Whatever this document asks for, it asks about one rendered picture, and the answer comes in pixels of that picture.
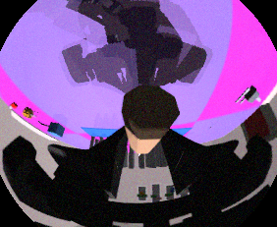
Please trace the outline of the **blue flat strip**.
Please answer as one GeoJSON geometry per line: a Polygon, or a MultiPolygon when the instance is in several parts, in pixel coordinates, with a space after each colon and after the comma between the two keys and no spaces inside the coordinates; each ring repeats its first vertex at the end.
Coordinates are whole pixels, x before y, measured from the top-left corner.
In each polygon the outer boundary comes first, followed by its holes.
{"type": "MultiPolygon", "coordinates": [[[[110,137],[112,133],[115,133],[118,129],[91,129],[82,128],[84,132],[88,133],[92,137],[110,137]]],[[[190,131],[191,128],[186,129],[173,129],[175,133],[180,133],[182,136],[190,131]]]]}

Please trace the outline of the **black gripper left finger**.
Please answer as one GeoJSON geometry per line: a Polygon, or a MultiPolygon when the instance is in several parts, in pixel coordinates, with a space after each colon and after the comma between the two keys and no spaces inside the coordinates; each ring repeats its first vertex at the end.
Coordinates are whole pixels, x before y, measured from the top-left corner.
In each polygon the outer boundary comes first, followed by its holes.
{"type": "Polygon", "coordinates": [[[126,156],[128,138],[124,126],[92,148],[79,149],[58,144],[47,146],[54,161],[76,172],[90,174],[108,197],[116,199],[126,156]]]}

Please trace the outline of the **blue block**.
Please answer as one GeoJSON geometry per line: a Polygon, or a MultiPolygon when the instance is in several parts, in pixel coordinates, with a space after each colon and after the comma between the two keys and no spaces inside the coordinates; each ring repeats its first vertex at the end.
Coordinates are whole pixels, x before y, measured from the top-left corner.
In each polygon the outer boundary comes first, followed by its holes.
{"type": "Polygon", "coordinates": [[[51,124],[48,125],[47,133],[51,133],[52,137],[55,136],[62,138],[64,134],[64,126],[58,124],[58,122],[56,122],[56,124],[51,122],[51,124]]]}

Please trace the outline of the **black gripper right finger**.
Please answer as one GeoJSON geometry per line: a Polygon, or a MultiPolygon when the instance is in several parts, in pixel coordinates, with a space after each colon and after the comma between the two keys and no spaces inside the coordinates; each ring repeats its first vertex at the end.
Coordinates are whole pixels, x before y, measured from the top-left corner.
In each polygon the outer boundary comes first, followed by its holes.
{"type": "Polygon", "coordinates": [[[175,133],[173,129],[169,129],[161,141],[171,178],[173,178],[176,196],[189,193],[190,185],[197,181],[210,162],[225,156],[226,153],[233,152],[233,150],[235,152],[235,148],[239,145],[236,140],[207,147],[207,145],[188,140],[182,134],[175,133]]]}

